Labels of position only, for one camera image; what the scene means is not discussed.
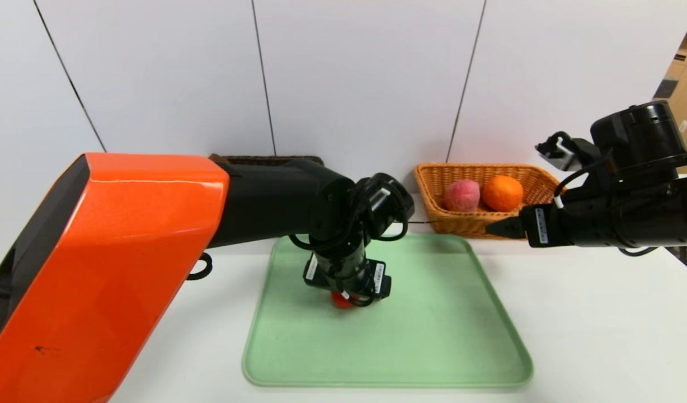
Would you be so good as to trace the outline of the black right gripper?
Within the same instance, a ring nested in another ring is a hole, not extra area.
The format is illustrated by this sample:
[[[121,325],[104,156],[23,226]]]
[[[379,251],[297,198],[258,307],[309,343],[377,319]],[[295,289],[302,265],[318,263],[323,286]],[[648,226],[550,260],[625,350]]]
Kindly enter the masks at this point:
[[[569,213],[555,204],[536,204],[524,207],[519,217],[492,222],[485,232],[505,239],[528,238],[535,248],[563,246],[606,247],[604,235],[590,217]]]

